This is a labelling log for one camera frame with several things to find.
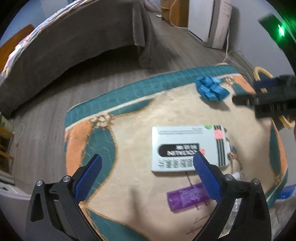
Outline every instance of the purple package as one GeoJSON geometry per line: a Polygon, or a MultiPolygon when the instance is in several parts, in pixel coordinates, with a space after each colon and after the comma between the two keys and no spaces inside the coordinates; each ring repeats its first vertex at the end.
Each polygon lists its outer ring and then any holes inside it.
{"type": "Polygon", "coordinates": [[[167,197],[168,205],[172,212],[194,206],[210,199],[210,196],[202,183],[167,192],[167,197]]]}

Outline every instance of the bed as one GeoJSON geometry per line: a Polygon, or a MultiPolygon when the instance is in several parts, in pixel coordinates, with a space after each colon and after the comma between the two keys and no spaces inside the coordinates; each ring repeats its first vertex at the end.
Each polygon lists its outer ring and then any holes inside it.
{"type": "Polygon", "coordinates": [[[29,34],[9,56],[0,75],[0,111],[18,106],[72,66],[107,50],[135,45],[139,65],[152,67],[157,44],[138,0],[77,0],[29,34]]]}

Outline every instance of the wooden cabinet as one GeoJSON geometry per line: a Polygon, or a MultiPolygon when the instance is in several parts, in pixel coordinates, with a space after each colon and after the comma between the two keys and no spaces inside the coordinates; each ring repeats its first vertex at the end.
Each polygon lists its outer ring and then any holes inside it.
{"type": "Polygon", "coordinates": [[[188,27],[189,0],[161,0],[161,16],[163,20],[171,22],[177,27],[188,27]]]}

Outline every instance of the blue textured pad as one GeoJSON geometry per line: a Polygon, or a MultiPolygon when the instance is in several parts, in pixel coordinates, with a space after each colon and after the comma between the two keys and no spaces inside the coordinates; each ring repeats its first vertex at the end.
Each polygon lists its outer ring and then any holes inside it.
{"type": "Polygon", "coordinates": [[[89,165],[88,169],[85,171],[83,176],[77,182],[75,186],[75,203],[78,204],[81,201],[84,201],[94,184],[98,174],[102,169],[102,158],[98,155],[92,163],[89,165]]]}
{"type": "Polygon", "coordinates": [[[205,186],[210,198],[216,200],[217,203],[219,203],[222,199],[220,183],[198,152],[193,156],[193,166],[203,185],[205,186]]]}

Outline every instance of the green led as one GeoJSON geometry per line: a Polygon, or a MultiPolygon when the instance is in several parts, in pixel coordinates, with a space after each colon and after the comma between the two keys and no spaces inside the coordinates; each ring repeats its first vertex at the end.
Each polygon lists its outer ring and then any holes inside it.
{"type": "Polygon", "coordinates": [[[279,24],[278,24],[278,27],[279,27],[279,34],[280,34],[280,36],[285,36],[285,29],[282,28],[279,24]]]}

